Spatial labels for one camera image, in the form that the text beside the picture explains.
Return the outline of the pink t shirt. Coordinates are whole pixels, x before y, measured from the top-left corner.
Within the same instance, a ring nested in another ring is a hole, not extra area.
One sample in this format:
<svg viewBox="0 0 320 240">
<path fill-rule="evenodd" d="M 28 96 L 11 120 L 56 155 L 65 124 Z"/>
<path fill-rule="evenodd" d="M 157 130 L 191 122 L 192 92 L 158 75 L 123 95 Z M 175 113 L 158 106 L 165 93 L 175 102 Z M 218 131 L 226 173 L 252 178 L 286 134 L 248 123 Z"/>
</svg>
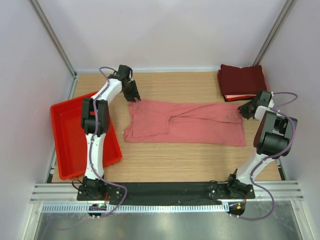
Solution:
<svg viewBox="0 0 320 240">
<path fill-rule="evenodd" d="M 245 147 L 243 118 L 234 103 L 173 103 L 143 99 L 128 105 L 129 143 L 199 143 Z"/>
</svg>

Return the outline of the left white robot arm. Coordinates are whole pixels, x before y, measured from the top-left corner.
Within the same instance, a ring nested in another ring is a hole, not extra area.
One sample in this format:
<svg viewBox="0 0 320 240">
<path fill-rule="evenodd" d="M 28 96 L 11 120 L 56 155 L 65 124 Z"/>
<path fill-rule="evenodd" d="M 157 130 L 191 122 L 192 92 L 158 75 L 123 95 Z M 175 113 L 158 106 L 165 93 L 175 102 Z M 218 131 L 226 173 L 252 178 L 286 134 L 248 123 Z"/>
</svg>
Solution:
<svg viewBox="0 0 320 240">
<path fill-rule="evenodd" d="M 105 137 L 110 128 L 109 104 L 119 93 L 123 93 L 127 102 L 139 101 L 140 94 L 133 80 L 133 69 L 119 65 L 115 70 L 103 66 L 99 68 L 106 82 L 93 96 L 85 97 L 81 107 L 81 128 L 87 144 L 86 170 L 83 184 L 93 182 L 106 183 L 103 169 L 103 148 Z"/>
</svg>

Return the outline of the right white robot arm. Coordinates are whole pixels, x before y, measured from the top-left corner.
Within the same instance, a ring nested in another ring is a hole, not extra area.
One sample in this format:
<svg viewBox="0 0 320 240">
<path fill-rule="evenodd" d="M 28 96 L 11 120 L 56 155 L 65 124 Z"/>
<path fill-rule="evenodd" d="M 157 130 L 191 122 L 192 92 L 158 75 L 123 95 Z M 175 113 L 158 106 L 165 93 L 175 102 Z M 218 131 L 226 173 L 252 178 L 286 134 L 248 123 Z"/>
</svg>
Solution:
<svg viewBox="0 0 320 240">
<path fill-rule="evenodd" d="M 253 192 L 256 177 L 271 162 L 287 156 L 293 144 L 298 120 L 279 111 L 298 99 L 293 92 L 260 90 L 249 102 L 238 107 L 245 119 L 260 121 L 253 140 L 255 153 L 228 177 L 225 192 L 231 198 L 247 197 Z"/>
</svg>

